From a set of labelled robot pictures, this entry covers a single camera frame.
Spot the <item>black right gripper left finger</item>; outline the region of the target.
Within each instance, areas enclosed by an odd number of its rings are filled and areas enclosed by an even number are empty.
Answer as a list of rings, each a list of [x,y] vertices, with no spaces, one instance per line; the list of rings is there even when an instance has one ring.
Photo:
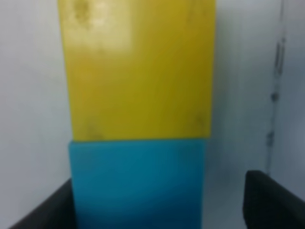
[[[11,228],[76,229],[77,220],[71,179]]]

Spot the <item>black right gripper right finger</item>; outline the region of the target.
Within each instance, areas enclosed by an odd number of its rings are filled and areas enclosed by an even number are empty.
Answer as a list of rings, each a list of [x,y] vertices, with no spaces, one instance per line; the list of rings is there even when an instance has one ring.
[[[248,229],[303,229],[305,202],[262,171],[249,170],[243,217]]]

